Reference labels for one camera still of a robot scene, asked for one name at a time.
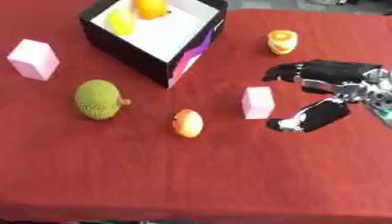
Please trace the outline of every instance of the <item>cardboard box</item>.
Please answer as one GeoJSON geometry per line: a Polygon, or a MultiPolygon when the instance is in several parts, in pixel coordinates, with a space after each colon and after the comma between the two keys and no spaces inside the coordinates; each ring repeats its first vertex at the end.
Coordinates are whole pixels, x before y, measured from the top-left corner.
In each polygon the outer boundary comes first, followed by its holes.
{"type": "Polygon", "coordinates": [[[267,119],[275,107],[269,87],[247,87],[242,97],[245,119],[267,119]]]}
{"type": "Polygon", "coordinates": [[[80,14],[87,39],[94,46],[171,88],[219,36],[225,24],[225,0],[166,0],[170,13],[142,19],[134,0],[99,0],[80,14]],[[117,36],[107,15],[129,7],[136,15],[135,31],[117,36]]]}
{"type": "Polygon", "coordinates": [[[23,39],[7,59],[22,76],[38,81],[49,80],[60,63],[47,43],[30,39],[23,39]]]}

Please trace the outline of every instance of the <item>pink foam block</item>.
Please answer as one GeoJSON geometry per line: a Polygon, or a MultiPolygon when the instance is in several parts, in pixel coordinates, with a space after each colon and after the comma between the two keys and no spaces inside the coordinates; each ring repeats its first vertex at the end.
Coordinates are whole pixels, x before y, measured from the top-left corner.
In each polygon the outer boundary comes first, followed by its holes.
{"type": "Polygon", "coordinates": [[[269,87],[248,87],[242,98],[246,119],[266,119],[275,107],[269,87]]]}
{"type": "Polygon", "coordinates": [[[22,40],[7,59],[22,76],[39,81],[47,81],[60,63],[48,44],[29,39],[22,40]]]}

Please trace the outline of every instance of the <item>green spiky fruit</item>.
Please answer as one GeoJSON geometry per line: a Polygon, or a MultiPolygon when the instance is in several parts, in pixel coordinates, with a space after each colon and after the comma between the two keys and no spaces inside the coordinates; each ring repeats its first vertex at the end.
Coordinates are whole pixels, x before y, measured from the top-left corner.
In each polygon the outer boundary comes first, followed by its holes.
{"type": "Polygon", "coordinates": [[[81,113],[95,120],[113,117],[122,105],[129,105],[118,89],[106,80],[90,80],[79,86],[75,102],[81,113]]]}

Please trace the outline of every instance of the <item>red tablecloth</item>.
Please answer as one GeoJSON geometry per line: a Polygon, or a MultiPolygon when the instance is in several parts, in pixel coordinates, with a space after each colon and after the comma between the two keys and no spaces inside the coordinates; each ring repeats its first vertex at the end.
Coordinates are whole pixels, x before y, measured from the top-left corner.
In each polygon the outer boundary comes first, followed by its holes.
{"type": "Polygon", "coordinates": [[[388,18],[230,11],[222,36],[166,91],[88,44],[77,16],[91,1],[2,4],[0,217],[392,221],[392,132],[360,104],[309,134],[268,130],[265,121],[244,120],[241,109],[248,86],[272,87],[273,116],[291,116],[324,97],[260,82],[279,63],[317,58],[392,67],[388,18]],[[298,49],[271,54],[265,36],[273,29],[297,31],[298,49]],[[21,39],[47,42],[58,54],[61,65],[48,82],[23,78],[6,61],[21,39]],[[134,104],[111,121],[86,119],[73,94],[93,78],[112,81],[134,104]],[[200,137],[173,134],[172,116],[184,108],[203,115],[200,137]]]}

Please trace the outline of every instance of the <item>robotic hand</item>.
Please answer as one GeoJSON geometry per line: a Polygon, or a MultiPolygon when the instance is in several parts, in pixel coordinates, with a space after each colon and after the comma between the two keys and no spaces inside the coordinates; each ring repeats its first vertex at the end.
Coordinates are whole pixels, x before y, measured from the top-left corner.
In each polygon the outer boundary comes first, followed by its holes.
{"type": "Polygon", "coordinates": [[[270,119],[267,126],[273,130],[317,130],[348,116],[350,102],[363,102],[392,129],[392,77],[382,65],[315,59],[274,66],[262,80],[300,83],[305,92],[333,95],[290,119],[270,119]]]}

